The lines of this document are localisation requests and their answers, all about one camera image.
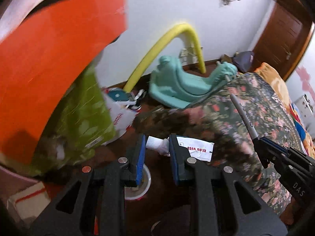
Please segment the white trash cup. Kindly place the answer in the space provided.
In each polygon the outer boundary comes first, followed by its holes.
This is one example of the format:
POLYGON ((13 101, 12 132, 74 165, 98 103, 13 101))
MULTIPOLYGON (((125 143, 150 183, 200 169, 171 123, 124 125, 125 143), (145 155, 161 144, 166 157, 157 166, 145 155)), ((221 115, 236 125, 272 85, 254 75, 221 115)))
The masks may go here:
POLYGON ((151 173, 146 165, 143 167, 142 180, 135 188, 125 187, 125 200, 139 200, 148 192, 152 182, 151 173))

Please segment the wall power socket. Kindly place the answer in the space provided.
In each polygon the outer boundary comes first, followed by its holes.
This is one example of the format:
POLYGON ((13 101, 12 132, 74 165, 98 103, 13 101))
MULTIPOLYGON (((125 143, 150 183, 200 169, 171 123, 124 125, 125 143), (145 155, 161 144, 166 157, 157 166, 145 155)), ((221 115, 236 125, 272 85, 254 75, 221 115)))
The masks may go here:
POLYGON ((182 48, 179 53, 179 60, 183 65, 190 65, 199 63, 199 57, 197 56, 197 51, 194 47, 182 48))

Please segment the cardboard box by bed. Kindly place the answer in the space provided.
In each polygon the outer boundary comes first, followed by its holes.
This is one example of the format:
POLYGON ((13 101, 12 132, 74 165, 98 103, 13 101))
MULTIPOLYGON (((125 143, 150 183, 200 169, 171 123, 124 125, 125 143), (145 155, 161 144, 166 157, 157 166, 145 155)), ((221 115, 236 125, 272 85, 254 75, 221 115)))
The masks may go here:
POLYGON ((226 54, 223 54, 223 55, 221 56, 220 62, 221 62, 221 63, 223 63, 223 62, 233 63, 232 58, 229 57, 229 56, 226 55, 226 54))

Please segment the floral bed quilt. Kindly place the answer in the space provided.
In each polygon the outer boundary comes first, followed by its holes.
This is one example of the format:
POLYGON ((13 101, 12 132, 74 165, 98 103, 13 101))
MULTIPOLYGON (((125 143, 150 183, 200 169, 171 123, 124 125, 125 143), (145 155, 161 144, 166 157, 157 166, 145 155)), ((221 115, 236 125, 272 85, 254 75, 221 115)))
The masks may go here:
POLYGON ((185 109, 157 108, 142 112, 133 121, 138 133, 166 138, 175 133, 212 142, 211 164, 228 165, 259 194, 276 214, 282 214, 292 197, 279 181, 273 165, 260 163, 249 133, 230 95, 245 108, 259 136, 283 147, 302 150, 293 120, 273 88, 258 74, 246 73, 202 101, 185 109))

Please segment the white storage box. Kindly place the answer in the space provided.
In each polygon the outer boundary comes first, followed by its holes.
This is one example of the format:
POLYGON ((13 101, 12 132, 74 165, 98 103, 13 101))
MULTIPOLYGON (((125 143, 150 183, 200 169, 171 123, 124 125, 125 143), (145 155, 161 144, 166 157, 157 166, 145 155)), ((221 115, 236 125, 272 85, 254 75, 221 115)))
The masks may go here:
POLYGON ((295 102, 295 106, 298 108, 301 117, 311 118, 313 116, 313 106, 306 94, 300 96, 295 102))

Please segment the white wardrobe with hearts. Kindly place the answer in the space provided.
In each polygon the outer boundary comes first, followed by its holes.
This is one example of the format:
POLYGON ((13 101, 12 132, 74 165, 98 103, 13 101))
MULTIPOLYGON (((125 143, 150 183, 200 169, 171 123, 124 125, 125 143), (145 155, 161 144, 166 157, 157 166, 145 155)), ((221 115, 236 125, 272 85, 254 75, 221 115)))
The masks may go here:
POLYGON ((314 104, 314 52, 313 32, 305 53, 297 67, 286 80, 286 86, 292 101, 296 101, 300 96, 306 94, 311 104, 314 104))

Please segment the orange box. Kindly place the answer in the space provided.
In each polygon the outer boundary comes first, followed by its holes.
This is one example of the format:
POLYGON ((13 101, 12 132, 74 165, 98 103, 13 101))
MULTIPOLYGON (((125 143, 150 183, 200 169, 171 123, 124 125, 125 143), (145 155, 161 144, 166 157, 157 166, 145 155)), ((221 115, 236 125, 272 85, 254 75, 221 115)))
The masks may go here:
POLYGON ((125 0, 62 0, 1 43, 1 163, 30 164, 55 107, 126 29, 125 0))

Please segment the teal plastic ride-on toy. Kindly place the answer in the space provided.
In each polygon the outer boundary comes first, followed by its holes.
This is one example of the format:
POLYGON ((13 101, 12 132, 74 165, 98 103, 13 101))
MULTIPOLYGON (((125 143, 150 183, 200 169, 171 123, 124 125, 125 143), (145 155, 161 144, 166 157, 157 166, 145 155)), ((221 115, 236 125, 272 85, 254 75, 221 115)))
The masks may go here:
POLYGON ((217 62, 208 77, 184 71, 178 58, 162 56, 152 71, 149 81, 151 98, 171 108, 185 108, 192 102, 207 97, 236 77, 237 67, 228 62, 217 62))

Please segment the orange yellow blanket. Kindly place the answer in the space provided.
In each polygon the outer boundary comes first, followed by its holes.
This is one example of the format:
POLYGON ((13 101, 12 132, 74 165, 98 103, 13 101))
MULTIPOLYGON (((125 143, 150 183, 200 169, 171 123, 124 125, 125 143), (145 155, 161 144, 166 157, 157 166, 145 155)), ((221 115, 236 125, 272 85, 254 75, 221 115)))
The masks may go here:
POLYGON ((278 72, 265 62, 255 69, 254 72, 262 77, 272 87, 273 91, 275 91, 279 99, 282 101, 284 107, 289 111, 291 101, 288 88, 278 72))

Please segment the brown wooden door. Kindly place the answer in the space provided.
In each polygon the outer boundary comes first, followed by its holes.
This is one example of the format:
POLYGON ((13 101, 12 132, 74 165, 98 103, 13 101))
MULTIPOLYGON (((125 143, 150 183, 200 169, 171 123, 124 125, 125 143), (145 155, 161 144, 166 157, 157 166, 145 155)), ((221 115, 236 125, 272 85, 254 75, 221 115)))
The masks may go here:
POLYGON ((307 50, 313 31, 311 16, 300 0, 276 0, 254 47, 250 70, 266 62, 287 80, 307 50))

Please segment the yellow foam tube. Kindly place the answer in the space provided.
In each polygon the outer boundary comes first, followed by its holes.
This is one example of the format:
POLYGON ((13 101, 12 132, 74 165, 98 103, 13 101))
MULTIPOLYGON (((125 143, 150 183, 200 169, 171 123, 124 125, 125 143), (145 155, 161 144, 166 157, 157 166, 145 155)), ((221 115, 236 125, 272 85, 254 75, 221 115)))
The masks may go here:
POLYGON ((206 73, 205 61, 203 58, 203 52, 201 48, 201 43, 199 36, 189 23, 179 23, 170 28, 162 37, 158 39, 158 41, 149 49, 149 51, 145 54, 142 60, 138 63, 138 65, 133 70, 132 74, 129 76, 126 81, 123 89, 126 92, 130 92, 133 90, 135 85, 138 83, 140 78, 144 73, 148 72, 149 67, 155 61, 157 62, 157 58, 161 55, 175 55, 175 51, 170 51, 170 44, 173 43, 174 39, 179 37, 184 37, 184 40, 188 41, 190 45, 192 45, 194 54, 197 57, 197 64, 199 68, 199 72, 202 74, 206 73))

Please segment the dark blue backpack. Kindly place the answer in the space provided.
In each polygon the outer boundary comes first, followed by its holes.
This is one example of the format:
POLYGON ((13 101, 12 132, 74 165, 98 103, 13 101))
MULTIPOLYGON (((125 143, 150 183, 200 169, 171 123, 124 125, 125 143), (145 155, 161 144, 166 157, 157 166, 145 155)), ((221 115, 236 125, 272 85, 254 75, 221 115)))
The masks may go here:
POLYGON ((246 73, 249 71, 254 59, 253 51, 244 51, 237 53, 232 58, 232 63, 237 67, 238 71, 241 73, 246 73))

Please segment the grey marker pen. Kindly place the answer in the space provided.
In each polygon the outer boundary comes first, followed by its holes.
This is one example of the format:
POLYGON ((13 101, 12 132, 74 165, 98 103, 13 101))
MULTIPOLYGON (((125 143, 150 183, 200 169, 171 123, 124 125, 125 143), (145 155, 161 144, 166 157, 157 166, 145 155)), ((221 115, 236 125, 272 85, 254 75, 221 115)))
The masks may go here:
POLYGON ((230 99, 232 103, 234 104, 235 108, 237 109, 242 121, 244 122, 244 125, 247 128, 250 138, 252 140, 257 139, 258 138, 257 131, 255 127, 253 126, 253 123, 249 119, 249 116, 247 115, 245 109, 243 108, 240 101, 238 100, 238 98, 234 94, 230 94, 230 99))

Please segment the white plastic shopping bag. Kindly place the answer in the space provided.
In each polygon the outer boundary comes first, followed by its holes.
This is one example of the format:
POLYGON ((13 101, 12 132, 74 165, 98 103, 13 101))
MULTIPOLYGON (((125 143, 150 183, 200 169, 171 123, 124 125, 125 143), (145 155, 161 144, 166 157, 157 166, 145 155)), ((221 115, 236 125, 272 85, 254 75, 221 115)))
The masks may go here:
POLYGON ((146 91, 140 89, 136 95, 133 92, 125 92, 118 87, 102 88, 102 91, 115 129, 115 136, 102 144, 106 146, 118 140, 131 127, 135 116, 142 108, 141 102, 146 91))

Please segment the colourful patchwork blanket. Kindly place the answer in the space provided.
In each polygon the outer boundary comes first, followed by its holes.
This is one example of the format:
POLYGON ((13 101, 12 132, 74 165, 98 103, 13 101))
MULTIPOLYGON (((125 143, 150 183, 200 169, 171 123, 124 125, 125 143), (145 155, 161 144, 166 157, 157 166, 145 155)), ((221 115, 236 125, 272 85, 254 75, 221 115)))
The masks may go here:
POLYGON ((290 114, 293 118, 295 127, 297 129, 297 132, 301 138, 301 141, 303 143, 303 147, 307 153, 308 156, 314 159, 314 143, 312 141, 311 135, 307 132, 303 120, 300 117, 299 110, 294 103, 290 104, 290 114))

